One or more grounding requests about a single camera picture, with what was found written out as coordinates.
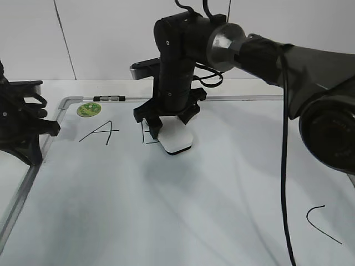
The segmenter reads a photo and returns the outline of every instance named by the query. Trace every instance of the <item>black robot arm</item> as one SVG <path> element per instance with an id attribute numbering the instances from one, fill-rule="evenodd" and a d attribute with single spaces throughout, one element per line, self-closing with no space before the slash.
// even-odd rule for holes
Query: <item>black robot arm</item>
<path id="1" fill-rule="evenodd" d="M 155 74 L 144 63 L 131 69 L 136 78 L 137 73 L 146 73 L 138 78 L 155 77 L 152 101 L 160 115 L 152 115 L 151 106 L 145 106 L 144 114 L 138 108 L 138 122 L 181 115 L 204 100 L 205 95 L 191 99 L 196 63 L 221 72 L 239 68 L 283 87 L 281 49 L 287 61 L 289 117 L 300 117 L 305 145 L 327 166 L 355 173 L 355 55 L 276 43 L 255 34 L 246 36 L 239 25 L 227 23 L 224 15 L 204 18 L 185 12 L 169 16 L 157 21 L 154 36 L 160 50 L 160 59 L 154 60 Z M 155 128 L 153 137 L 159 129 Z"/>

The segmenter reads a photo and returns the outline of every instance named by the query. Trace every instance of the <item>white wall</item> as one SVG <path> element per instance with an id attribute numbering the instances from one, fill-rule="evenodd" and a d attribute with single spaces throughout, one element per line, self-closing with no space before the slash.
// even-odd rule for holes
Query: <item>white wall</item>
<path id="1" fill-rule="evenodd" d="M 74 78 L 53 0 L 0 0 L 0 60 L 12 80 Z"/>
<path id="2" fill-rule="evenodd" d="M 210 0 L 226 13 L 229 0 Z M 355 53 L 354 0 L 232 0 L 246 33 Z M 180 0 L 202 12 L 202 0 Z M 131 79 L 128 67 L 159 55 L 153 26 L 182 11 L 174 0 L 57 0 L 78 79 Z M 11 79 L 73 79 L 52 0 L 2 0 L 0 58 Z M 227 78 L 249 77 L 233 70 Z"/>

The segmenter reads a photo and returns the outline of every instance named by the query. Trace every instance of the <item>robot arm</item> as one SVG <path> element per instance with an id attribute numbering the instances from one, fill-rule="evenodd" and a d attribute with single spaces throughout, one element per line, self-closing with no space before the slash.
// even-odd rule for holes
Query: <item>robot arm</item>
<path id="1" fill-rule="evenodd" d="M 47 101 L 40 95 L 38 81 L 9 82 L 0 61 L 0 151 L 7 152 L 28 165 L 39 165 L 42 152 L 39 135 L 57 136 L 56 121 L 44 120 Z M 26 103 L 34 98 L 39 103 Z"/>
<path id="2" fill-rule="evenodd" d="M 159 74 L 152 100 L 159 116 L 181 116 L 188 109 L 196 63 L 223 72 L 236 67 L 282 87 L 281 48 L 289 77 L 289 117 L 300 117 L 305 145 L 327 166 L 355 173 L 355 55 L 247 37 L 223 15 L 169 16 L 156 22 L 154 36 L 160 64 L 155 61 Z"/>

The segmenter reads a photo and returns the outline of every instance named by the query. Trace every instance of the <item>black cable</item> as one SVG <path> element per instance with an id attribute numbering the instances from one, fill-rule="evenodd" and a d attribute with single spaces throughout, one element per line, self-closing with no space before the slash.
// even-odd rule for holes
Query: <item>black cable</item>
<path id="1" fill-rule="evenodd" d="M 288 255 L 292 266 L 297 266 L 293 255 L 290 231 L 288 228 L 287 203 L 286 203 L 286 167 L 287 167 L 287 145 L 288 145 L 288 66 L 286 57 L 281 47 L 276 44 L 276 50 L 280 57 L 282 79 L 283 79 L 283 130 L 282 130 L 282 156 L 281 156 L 281 208 L 283 230 L 287 244 Z"/>
<path id="2" fill-rule="evenodd" d="M 229 0 L 227 22 L 229 22 L 229 16 L 231 14 L 231 5 L 232 5 L 232 0 Z"/>
<path id="3" fill-rule="evenodd" d="M 144 144 L 143 121 L 140 123 L 140 126 L 141 126 L 141 128 L 142 128 L 142 144 Z"/>
<path id="4" fill-rule="evenodd" d="M 202 5 L 204 6 L 206 16 L 208 16 L 209 19 L 212 19 L 213 15 L 210 12 L 208 0 L 202 0 Z"/>
<path id="5" fill-rule="evenodd" d="M 182 4 L 180 4 L 180 3 L 179 3 L 179 0 L 175 0 L 175 4 L 176 4 L 178 7 L 182 8 L 182 9 L 186 9 L 187 11 L 189 11 L 190 15 L 193 15 L 193 14 L 196 13 L 192 7 L 183 6 Z"/>
<path id="6" fill-rule="evenodd" d="M 199 76 L 194 75 L 193 80 L 198 80 L 203 86 L 205 86 L 207 88 L 215 88 L 215 87 L 218 87 L 219 85 L 221 85 L 223 83 L 223 80 L 224 80 L 223 74 L 224 74 L 224 72 L 218 72 L 217 70 L 215 70 L 213 68 L 210 68 L 209 66 L 201 65 L 201 64 L 198 64 L 198 63 L 196 63 L 196 67 L 199 68 L 199 69 L 203 69 L 203 70 L 206 70 L 206 71 L 209 71 L 209 72 L 213 73 L 213 75 L 204 76 L 202 78 L 200 78 Z M 220 81 L 218 81 L 217 83 L 208 84 L 208 83 L 203 82 L 203 80 L 205 80 L 205 79 L 214 78 L 216 76 L 218 76 L 220 78 Z"/>

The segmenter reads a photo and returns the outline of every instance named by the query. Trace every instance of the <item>black marker writing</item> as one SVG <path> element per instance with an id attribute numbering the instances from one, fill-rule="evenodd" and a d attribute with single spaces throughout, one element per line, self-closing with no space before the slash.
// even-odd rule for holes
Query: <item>black marker writing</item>
<path id="1" fill-rule="evenodd" d="M 140 123 L 141 128 L 142 128 L 142 144 L 144 144 L 144 133 L 148 133 L 150 132 L 149 130 L 143 130 L 143 122 Z M 155 142 L 147 142 L 146 144 L 155 144 L 155 143 L 159 143 L 159 140 L 156 140 Z"/>
<path id="2" fill-rule="evenodd" d="M 311 209 L 307 212 L 307 215 L 306 215 L 307 221 L 308 221 L 308 222 L 311 224 L 311 226 L 313 226 L 316 230 L 320 231 L 321 233 L 325 234 L 327 237 L 331 238 L 331 239 L 334 240 L 335 242 L 337 242 L 337 243 L 339 243 L 340 245 L 342 245 L 342 244 L 343 244 L 342 242 L 336 240 L 335 238 L 333 238 L 332 236 L 330 236 L 330 235 L 327 234 L 326 232 L 324 232 L 324 231 L 320 230 L 318 227 L 316 227 L 316 226 L 310 221 L 310 219 L 309 219 L 309 217 L 308 217 L 308 216 L 310 215 L 310 213 L 311 213 L 314 209 L 320 209 L 320 208 L 324 208 L 324 207 L 325 207 L 325 205 L 319 206 L 319 207 L 311 208 Z"/>
<path id="3" fill-rule="evenodd" d="M 107 125 L 108 123 L 110 123 L 110 130 L 105 130 L 105 131 L 97 131 L 99 129 L 101 129 L 103 126 Z M 108 122 L 104 123 L 102 126 L 99 126 L 97 129 L 95 129 L 94 131 L 90 132 L 89 134 L 87 134 L 85 137 L 83 137 L 81 140 L 79 140 L 79 142 L 82 142 L 83 140 L 85 140 L 88 136 L 90 136 L 91 134 L 94 134 L 94 133 L 105 133 L 105 132 L 109 132 L 109 137 L 107 138 L 107 141 L 106 141 L 106 146 L 109 145 L 109 141 L 110 141 L 110 138 L 111 138 L 111 135 L 112 135 L 112 132 L 116 132 L 116 131 L 119 131 L 119 130 L 112 130 L 112 121 L 109 120 Z"/>

